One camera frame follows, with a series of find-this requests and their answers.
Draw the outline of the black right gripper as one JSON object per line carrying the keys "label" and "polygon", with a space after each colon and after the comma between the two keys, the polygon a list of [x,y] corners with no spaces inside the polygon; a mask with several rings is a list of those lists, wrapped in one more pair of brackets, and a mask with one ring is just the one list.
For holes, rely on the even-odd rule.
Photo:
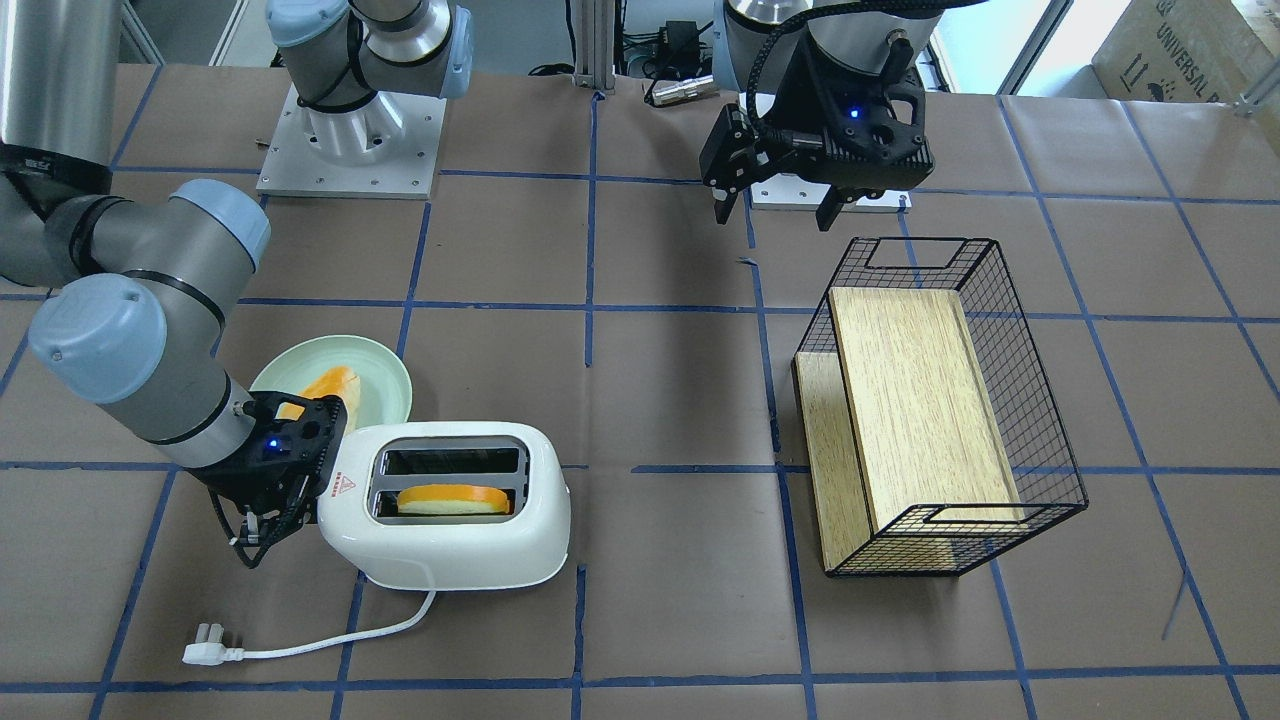
{"label": "black right gripper", "polygon": [[[317,520],[348,413],[337,395],[253,395],[253,427],[228,457],[204,469],[204,483],[228,544],[248,569],[269,550]],[[243,514],[239,530],[227,520],[221,498]]]}

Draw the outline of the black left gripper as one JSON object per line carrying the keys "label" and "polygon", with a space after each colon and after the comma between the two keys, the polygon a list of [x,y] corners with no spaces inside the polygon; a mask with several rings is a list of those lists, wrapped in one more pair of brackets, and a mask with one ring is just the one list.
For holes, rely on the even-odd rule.
{"label": "black left gripper", "polygon": [[751,122],[744,105],[726,105],[700,152],[716,223],[726,225],[740,192],[778,173],[828,184],[817,228],[831,229],[846,205],[884,190],[919,186],[934,169],[925,138],[924,91],[895,37],[878,72],[851,70],[810,35],[794,47],[769,111]]}

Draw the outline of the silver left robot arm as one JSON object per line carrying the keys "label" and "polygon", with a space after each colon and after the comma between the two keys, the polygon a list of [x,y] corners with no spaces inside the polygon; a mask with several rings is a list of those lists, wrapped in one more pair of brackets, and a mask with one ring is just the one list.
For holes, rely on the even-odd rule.
{"label": "silver left robot arm", "polygon": [[815,223],[934,170],[915,61],[951,1],[722,1],[713,76],[733,95],[699,155],[724,224],[780,174],[822,184]]}

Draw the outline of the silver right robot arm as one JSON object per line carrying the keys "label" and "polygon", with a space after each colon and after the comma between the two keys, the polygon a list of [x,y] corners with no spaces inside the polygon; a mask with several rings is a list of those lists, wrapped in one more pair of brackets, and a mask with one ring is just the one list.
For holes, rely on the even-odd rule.
{"label": "silver right robot arm", "polygon": [[257,200],[192,179],[165,202],[111,192],[118,1],[3,4],[3,278],[55,290],[31,350],[207,487],[236,555],[317,520],[353,386],[248,392],[214,357],[271,228]]}

